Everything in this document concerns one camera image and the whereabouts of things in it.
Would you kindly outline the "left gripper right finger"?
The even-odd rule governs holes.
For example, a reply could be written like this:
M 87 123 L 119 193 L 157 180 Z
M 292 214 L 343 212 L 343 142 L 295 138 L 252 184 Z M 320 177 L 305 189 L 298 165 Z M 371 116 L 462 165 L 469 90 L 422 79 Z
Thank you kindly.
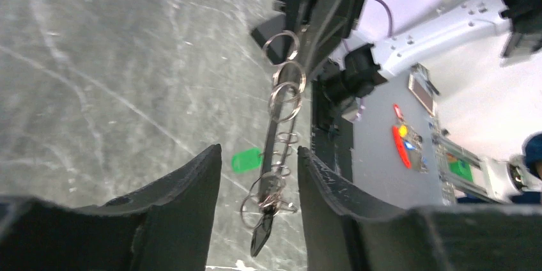
M 540 270 L 539 205 L 404 210 L 298 149 L 309 270 Z

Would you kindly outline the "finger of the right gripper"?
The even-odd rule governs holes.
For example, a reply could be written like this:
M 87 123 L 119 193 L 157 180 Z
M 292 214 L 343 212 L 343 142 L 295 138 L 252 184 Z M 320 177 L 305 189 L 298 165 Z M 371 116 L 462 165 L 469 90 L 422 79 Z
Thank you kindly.
M 295 59 L 312 78 L 318 67 L 350 34 L 364 0 L 283 0 L 285 28 L 298 34 Z

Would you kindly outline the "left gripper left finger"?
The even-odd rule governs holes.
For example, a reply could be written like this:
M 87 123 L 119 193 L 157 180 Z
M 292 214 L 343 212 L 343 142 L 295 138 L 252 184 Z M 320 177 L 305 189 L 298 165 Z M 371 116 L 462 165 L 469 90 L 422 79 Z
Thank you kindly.
M 2 270 L 204 270 L 221 146 L 102 206 L 1 197 Z

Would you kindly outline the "green plastic key tag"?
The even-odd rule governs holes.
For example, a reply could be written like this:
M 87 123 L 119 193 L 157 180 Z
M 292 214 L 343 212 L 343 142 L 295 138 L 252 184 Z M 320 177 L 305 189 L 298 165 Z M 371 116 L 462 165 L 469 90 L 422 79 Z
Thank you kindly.
M 262 160 L 263 155 L 259 148 L 249 148 L 233 155 L 231 167 L 234 173 L 244 173 L 258 168 Z

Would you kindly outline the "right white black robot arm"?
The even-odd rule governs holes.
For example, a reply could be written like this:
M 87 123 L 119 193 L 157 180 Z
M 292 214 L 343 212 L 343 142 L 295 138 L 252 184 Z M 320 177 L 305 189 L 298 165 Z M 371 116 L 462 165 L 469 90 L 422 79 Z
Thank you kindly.
M 277 91 L 300 94 L 341 40 L 350 35 L 365 0 L 283 0 L 291 52 L 274 75 Z M 364 45 L 345 69 L 325 81 L 330 100 L 367 95 L 417 62 L 487 36 L 511 33 L 504 58 L 541 47 L 541 0 L 463 0 L 435 18 Z

